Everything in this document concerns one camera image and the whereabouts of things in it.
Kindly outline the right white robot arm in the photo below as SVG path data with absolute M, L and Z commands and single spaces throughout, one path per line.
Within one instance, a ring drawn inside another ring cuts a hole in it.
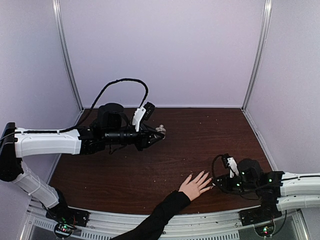
M 279 218 L 287 210 L 320 205 L 319 173 L 264 172 L 257 160 L 236 162 L 228 154 L 217 155 L 211 166 L 213 185 L 222 192 L 257 196 L 258 207 L 239 213 L 243 225 Z

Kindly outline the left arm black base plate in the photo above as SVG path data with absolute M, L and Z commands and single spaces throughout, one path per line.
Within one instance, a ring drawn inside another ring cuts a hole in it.
M 69 208 L 66 213 L 55 214 L 51 210 L 47 210 L 45 217 L 55 220 L 60 224 L 67 224 L 71 227 L 86 227 L 90 213 L 85 210 Z

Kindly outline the glitter nail polish bottle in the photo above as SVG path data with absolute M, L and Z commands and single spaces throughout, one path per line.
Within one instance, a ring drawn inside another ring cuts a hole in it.
M 160 124 L 158 127 L 155 128 L 156 132 L 158 133 L 156 138 L 165 139 L 166 137 L 166 129 L 163 124 Z

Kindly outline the person's bare hand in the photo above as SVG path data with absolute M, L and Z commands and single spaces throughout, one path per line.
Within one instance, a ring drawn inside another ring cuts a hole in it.
M 209 172 L 202 171 L 195 178 L 192 177 L 190 174 L 178 189 L 178 192 L 184 193 L 191 202 L 213 188 Z

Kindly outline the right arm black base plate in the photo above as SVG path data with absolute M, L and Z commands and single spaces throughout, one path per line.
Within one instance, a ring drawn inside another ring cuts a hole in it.
M 255 225 L 262 222 L 271 221 L 272 219 L 282 216 L 282 212 L 271 206 L 259 206 L 255 208 L 241 210 L 239 217 L 242 226 Z

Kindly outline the black sleeved forearm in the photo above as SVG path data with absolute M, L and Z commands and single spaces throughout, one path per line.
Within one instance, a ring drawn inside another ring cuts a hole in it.
M 186 208 L 191 201 L 174 190 L 136 228 L 118 235 L 113 240 L 158 240 L 170 219 Z

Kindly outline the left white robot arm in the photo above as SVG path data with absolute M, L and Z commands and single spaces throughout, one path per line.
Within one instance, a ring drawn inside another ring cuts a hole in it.
M 91 155 L 113 145 L 121 149 L 134 145 L 142 151 L 166 135 L 163 125 L 152 128 L 144 124 L 154 110 L 155 106 L 147 102 L 128 119 L 122 105 L 107 103 L 98 108 L 97 118 L 90 126 L 75 126 L 70 130 L 30 130 L 9 122 L 0 139 L 0 179 L 18 185 L 38 199 L 50 214 L 67 222 L 72 218 L 72 211 L 63 194 L 44 183 L 23 163 L 23 158 L 46 154 Z

